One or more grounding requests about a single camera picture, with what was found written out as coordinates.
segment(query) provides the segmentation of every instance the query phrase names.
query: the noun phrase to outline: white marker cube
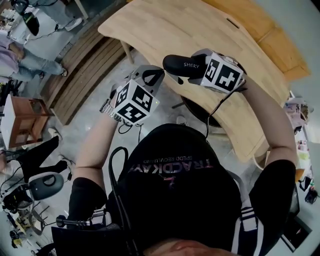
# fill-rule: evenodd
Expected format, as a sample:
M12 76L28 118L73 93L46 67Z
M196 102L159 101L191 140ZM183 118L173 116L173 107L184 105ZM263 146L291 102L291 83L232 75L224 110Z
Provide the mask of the white marker cube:
M150 117L159 103L147 90L131 79L118 91L113 112L135 125Z
M229 93L239 85L243 73L243 70L231 61L213 52L201 85Z

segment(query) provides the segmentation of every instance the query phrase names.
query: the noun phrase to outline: wooden stool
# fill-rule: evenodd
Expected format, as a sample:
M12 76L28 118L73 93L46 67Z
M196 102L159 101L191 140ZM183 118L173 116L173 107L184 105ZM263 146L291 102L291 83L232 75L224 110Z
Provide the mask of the wooden stool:
M42 141L41 132L53 116L42 99L11 95L6 98L3 114L0 129L7 149Z

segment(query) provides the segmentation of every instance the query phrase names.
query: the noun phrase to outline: black pants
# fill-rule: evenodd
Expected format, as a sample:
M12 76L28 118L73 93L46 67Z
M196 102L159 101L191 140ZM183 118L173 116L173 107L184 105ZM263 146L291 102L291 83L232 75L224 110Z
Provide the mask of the black pants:
M55 136L41 145L30 149L27 153L16 159L21 164L24 182L27 183L29 178L34 175L46 172L61 173L63 170L67 169L67 162L62 160L53 166L40 167L40 165L58 147L58 145L59 138L58 136Z

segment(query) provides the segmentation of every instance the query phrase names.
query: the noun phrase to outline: light wood tabletop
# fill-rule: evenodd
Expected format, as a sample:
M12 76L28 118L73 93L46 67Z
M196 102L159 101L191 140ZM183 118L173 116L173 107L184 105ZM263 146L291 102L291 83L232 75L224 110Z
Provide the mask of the light wood tabletop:
M284 75L249 33L231 16L201 0L134 0L107 19L98 31L128 43L150 64L159 67L167 55L191 56L198 50L212 49L239 61L247 74L281 106L289 96L290 87ZM209 113L224 97L183 81L184 84L178 84L165 76L165 83L174 92ZM253 110L240 93L224 102L214 118L242 162L247 162L265 140Z

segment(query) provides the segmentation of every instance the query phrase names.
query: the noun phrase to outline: lavender shirt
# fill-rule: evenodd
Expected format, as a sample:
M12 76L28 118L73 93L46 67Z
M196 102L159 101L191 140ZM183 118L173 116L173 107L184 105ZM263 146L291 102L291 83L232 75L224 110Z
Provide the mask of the lavender shirt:
M6 33L0 32L0 83L7 83L8 77L19 71L17 55L9 50L12 42Z

